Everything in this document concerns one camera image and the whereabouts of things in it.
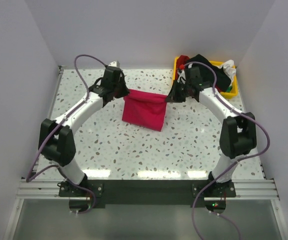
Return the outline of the pink t-shirt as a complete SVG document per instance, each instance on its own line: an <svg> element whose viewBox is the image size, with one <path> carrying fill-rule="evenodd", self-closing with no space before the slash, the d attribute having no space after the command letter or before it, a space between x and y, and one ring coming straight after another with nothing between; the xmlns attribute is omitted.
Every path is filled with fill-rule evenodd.
<svg viewBox="0 0 288 240"><path fill-rule="evenodd" d="M131 89L125 96L122 120L160 132L164 125L166 95Z"/></svg>

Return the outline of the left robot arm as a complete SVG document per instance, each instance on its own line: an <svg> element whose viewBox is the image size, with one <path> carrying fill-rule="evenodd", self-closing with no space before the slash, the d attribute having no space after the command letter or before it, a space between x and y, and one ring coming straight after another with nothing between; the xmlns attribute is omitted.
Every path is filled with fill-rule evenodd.
<svg viewBox="0 0 288 240"><path fill-rule="evenodd" d="M75 133L107 103L129 93L123 71L116 66L107 66L103 77L88 87L86 94L70 110L55 120L47 118L41 123L38 153L55 163L71 182L69 189L76 196L87 192L88 177L75 160Z"/></svg>

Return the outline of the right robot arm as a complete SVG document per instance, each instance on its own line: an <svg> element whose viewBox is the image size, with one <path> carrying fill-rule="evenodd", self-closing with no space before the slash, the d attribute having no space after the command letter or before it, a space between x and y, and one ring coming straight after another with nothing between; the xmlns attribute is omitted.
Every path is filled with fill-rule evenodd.
<svg viewBox="0 0 288 240"><path fill-rule="evenodd" d="M173 81L171 90L165 101L167 103L183 103L191 97L205 106L221 123L219 147L222 152L218 163L211 172L214 179L207 183L207 192L214 197L224 190L224 183L232 180L236 167L228 167L238 160L239 156L250 153L257 145L256 126L249 119L252 113L243 113L235 109L213 87L213 80L202 78L199 67L186 68L183 65L177 70L178 78Z"/></svg>

